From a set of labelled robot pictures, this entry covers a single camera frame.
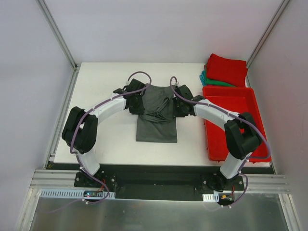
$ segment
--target dark green fabric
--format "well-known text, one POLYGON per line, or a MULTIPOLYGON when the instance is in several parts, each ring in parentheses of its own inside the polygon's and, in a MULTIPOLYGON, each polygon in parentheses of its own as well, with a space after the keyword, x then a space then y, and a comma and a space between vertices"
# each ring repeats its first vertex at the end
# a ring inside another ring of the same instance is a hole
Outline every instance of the dark green fabric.
POLYGON ((173 92, 170 87, 151 85, 144 93, 144 114, 138 116, 136 141, 177 143, 173 116, 173 92))

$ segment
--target red plastic bin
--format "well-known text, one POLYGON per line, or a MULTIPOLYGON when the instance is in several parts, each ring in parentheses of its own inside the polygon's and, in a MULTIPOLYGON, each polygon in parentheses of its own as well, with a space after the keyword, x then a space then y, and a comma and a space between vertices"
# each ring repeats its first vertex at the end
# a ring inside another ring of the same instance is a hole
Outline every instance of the red plastic bin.
MULTIPOLYGON (((257 128, 265 136, 259 108, 255 98, 255 93, 252 88, 229 88, 229 87, 217 87, 217 86, 205 86, 203 87, 203 95, 212 103, 217 104, 223 108, 226 108, 234 112, 250 112, 254 117, 257 128)), ((210 160, 224 161, 228 155, 228 148, 226 143, 225 132, 217 127, 215 124, 205 121, 206 137, 208 155, 210 160)), ((266 157, 268 150, 263 142, 258 147, 252 156, 266 157)), ((254 159, 252 162, 269 162, 271 157, 267 159, 254 159)))

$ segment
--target folded red towel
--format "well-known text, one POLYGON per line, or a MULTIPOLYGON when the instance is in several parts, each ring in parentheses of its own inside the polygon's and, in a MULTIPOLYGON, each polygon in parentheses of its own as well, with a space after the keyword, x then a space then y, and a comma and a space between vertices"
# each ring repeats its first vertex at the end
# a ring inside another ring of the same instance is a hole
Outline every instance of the folded red towel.
POLYGON ((230 83, 237 87, 245 87, 247 71, 246 61, 225 59, 211 54, 207 61, 206 77, 230 83))

